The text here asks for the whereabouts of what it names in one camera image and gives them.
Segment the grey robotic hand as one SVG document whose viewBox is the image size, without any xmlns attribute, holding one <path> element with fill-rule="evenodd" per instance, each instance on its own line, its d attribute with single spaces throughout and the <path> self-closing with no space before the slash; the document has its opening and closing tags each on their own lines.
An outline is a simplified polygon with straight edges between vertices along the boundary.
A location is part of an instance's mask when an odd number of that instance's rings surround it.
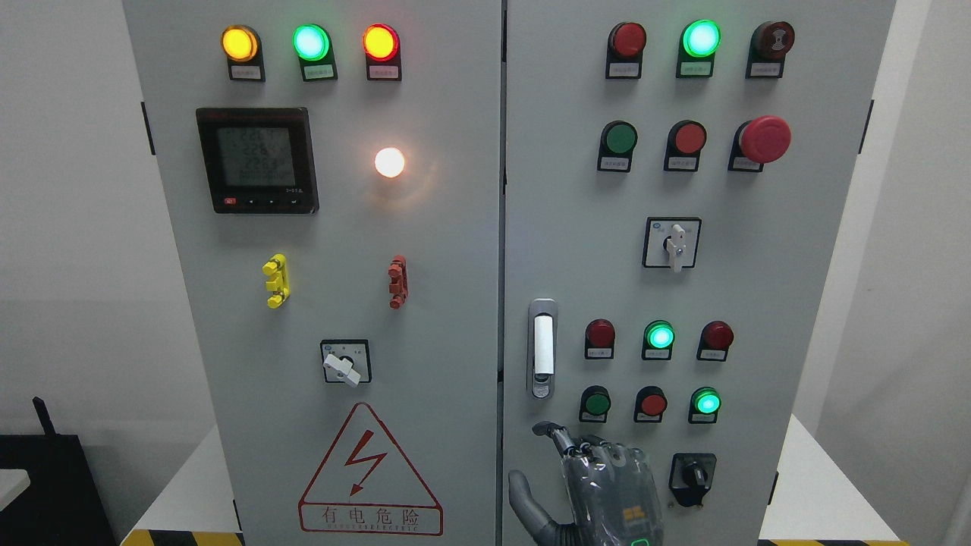
<svg viewBox="0 0 971 546">
<path fill-rule="evenodd" d="M 554 441 L 573 522 L 558 524 L 534 500 L 527 477 L 507 474 L 509 502 L 538 545 L 661 545 L 665 541 L 658 491 L 648 457 L 595 435 L 573 439 L 565 426 L 537 422 L 532 432 Z"/>
</svg>

